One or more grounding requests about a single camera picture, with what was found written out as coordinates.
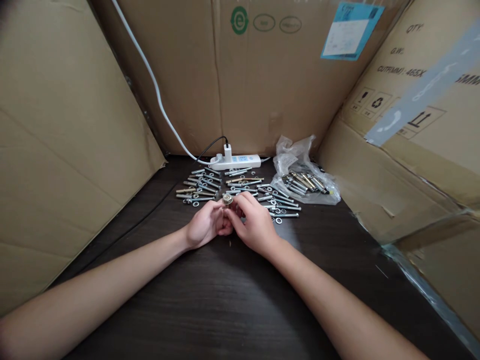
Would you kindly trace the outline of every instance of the plastic bag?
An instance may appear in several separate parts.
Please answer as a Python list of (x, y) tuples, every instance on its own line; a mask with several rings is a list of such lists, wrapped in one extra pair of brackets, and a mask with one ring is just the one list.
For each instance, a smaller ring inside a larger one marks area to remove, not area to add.
[[(276, 174), (271, 181), (273, 188), (280, 189), (304, 204), (324, 204), (336, 205), (340, 200), (340, 191), (334, 182), (334, 177), (325, 172), (321, 172), (319, 167), (310, 161), (309, 151), (315, 135), (306, 137), (303, 140), (292, 144), (292, 140), (285, 136), (280, 136), (276, 143), (276, 156), (273, 158)], [(330, 194), (322, 194), (319, 191), (307, 192), (305, 196), (290, 191), (282, 181), (282, 177), (289, 174), (293, 170), (297, 173), (311, 173), (321, 180), (323, 185), (330, 191)]]

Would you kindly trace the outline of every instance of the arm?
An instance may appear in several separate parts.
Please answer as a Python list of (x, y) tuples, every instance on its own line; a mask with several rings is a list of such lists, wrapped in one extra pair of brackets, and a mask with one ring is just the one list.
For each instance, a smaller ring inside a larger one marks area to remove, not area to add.
[[(226, 214), (238, 236), (287, 279), (343, 360), (428, 359), (355, 295), (275, 232), (268, 210), (249, 193)], [(242, 223), (239, 215), (245, 214)]]
[(180, 230), (77, 276), (0, 320), (0, 358), (60, 359), (190, 249), (232, 232), (209, 201)]

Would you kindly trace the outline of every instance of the power strip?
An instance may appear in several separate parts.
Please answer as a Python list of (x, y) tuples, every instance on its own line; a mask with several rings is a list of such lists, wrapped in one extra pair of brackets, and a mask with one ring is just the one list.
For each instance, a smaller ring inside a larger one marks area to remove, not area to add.
[(255, 155), (235, 155), (232, 156), (232, 147), (230, 144), (223, 145), (225, 156), (217, 154), (216, 157), (212, 157), (210, 162), (213, 163), (217, 159), (216, 163), (208, 165), (213, 170), (226, 170), (226, 169), (244, 169), (244, 168), (259, 168), (262, 165), (260, 156)]

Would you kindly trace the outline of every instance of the recycling symbol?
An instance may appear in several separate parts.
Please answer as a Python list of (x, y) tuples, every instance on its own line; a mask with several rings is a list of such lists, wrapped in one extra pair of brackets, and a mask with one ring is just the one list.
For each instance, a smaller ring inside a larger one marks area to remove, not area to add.
[(380, 105), (382, 105), (382, 101), (384, 100), (383, 97), (379, 97), (377, 100), (375, 100), (372, 104), (371, 104), (371, 107), (376, 109), (378, 108)]

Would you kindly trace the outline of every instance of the white cable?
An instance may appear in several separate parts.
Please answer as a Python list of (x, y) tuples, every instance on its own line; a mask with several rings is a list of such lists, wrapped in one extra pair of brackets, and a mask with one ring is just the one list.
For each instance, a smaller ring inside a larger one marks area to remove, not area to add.
[[(171, 131), (173, 131), (173, 134), (176, 136), (176, 139), (178, 140), (178, 142), (180, 143), (181, 147), (183, 148), (183, 150), (185, 150), (185, 152), (188, 154), (188, 156), (190, 156), (192, 159), (194, 160), (197, 160), (197, 158), (195, 156), (193, 156), (190, 151), (188, 151), (188, 149), (186, 148), (186, 146), (184, 145), (184, 142), (182, 141), (182, 139), (180, 138), (179, 134), (177, 133), (177, 131), (175, 130), (174, 126), (172, 125), (172, 123), (170, 122), (170, 119), (169, 117), (167, 116), (167, 113), (165, 112), (165, 109), (164, 109), (164, 105), (162, 104), (162, 99), (160, 98), (160, 89), (159, 89), (159, 85), (157, 83), (157, 79), (155, 78), (155, 75), (154, 75), (154, 72), (152, 71), (152, 68), (150, 67), (150, 64), (147, 60), (147, 58), (145, 57), (145, 54), (144, 52), (142, 51), (142, 48), (140, 47), (139, 43), (137, 42), (137, 39), (135, 38), (132, 30), (130, 29), (130, 26), (129, 26), (129, 23), (127, 22), (127, 19), (125, 19), (125, 16), (124, 16), (124, 13), (122, 12), (122, 9), (120, 9), (120, 6), (119, 4), (117, 3), (117, 0), (111, 0), (113, 2), (113, 5), (115, 6), (115, 9), (116, 9), (116, 12), (118, 13), (118, 15), (120, 16), (120, 19), (121, 19), (121, 22), (123, 23), (123, 26), (125, 26), (125, 29), (126, 31), (128, 32), (128, 35), (130, 35), (130, 39), (131, 41), (133, 42), (133, 44), (135, 45), (138, 53), (140, 54), (141, 56), (141, 59), (143, 60), (143, 63), (145, 64), (147, 70), (148, 70), (148, 73), (150, 74), (150, 77), (151, 77), (151, 80), (153, 81), (153, 85), (155, 85), (155, 92), (156, 92), (156, 99), (158, 101), (158, 105), (160, 106), (160, 110), (161, 110), (161, 113), (163, 114), (163, 117), (165, 118), (166, 122), (168, 123), (168, 125), (170, 126), (170, 129)], [(216, 164), (220, 161), (220, 159), (217, 159), (216, 161), (214, 162), (205, 162), (205, 161), (201, 161), (201, 160), (198, 160), (198, 162), (200, 164), (204, 164), (204, 165), (211, 165), (211, 164)]]

